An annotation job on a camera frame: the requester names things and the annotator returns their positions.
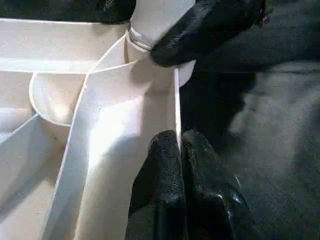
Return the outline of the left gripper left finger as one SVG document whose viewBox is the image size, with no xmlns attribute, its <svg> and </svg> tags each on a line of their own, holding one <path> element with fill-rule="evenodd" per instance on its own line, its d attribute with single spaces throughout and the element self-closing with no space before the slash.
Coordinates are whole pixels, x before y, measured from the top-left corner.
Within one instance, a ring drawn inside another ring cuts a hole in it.
<svg viewBox="0 0 320 240">
<path fill-rule="evenodd" d="M 132 184 L 126 238 L 182 240 L 186 195 L 181 154 L 173 130 L 156 134 Z"/>
</svg>

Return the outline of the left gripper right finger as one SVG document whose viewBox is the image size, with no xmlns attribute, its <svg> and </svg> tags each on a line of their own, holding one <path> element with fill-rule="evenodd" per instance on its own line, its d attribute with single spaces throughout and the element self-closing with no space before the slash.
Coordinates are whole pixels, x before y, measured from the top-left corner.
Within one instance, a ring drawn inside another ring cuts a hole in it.
<svg viewBox="0 0 320 240">
<path fill-rule="evenodd" d="M 198 131 L 182 135 L 182 169 L 190 240 L 260 240 L 262 234 L 236 180 Z"/>
</svg>

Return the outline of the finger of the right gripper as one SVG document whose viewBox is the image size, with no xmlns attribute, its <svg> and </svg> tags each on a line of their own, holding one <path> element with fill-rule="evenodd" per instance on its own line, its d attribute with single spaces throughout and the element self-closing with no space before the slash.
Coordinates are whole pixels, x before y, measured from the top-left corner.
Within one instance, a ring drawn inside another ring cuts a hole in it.
<svg viewBox="0 0 320 240">
<path fill-rule="evenodd" d="M 168 68 L 210 53 L 265 17 L 264 0 L 200 0 L 152 47 L 151 59 Z"/>
<path fill-rule="evenodd" d="M 99 0 L 96 14 L 100 22 L 121 24 L 129 21 L 136 7 L 136 0 Z"/>
</svg>

